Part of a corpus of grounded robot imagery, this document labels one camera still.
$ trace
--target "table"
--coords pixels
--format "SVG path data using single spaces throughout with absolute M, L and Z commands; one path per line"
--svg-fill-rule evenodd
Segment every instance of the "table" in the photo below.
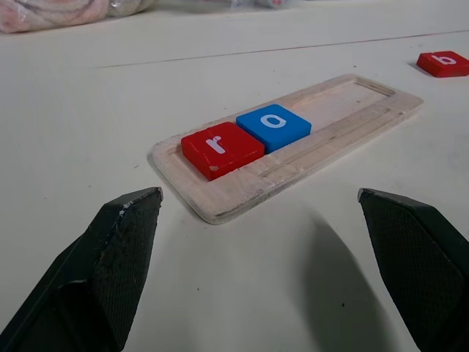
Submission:
M 469 238 L 468 80 L 415 67 L 421 52 L 469 56 L 469 3 L 303 6 L 0 36 L 0 329 L 104 202 L 162 186 L 125 351 L 418 350 L 357 193 L 427 202 Z M 154 143 L 344 73 L 420 96 L 424 109 L 220 226 L 154 170 Z

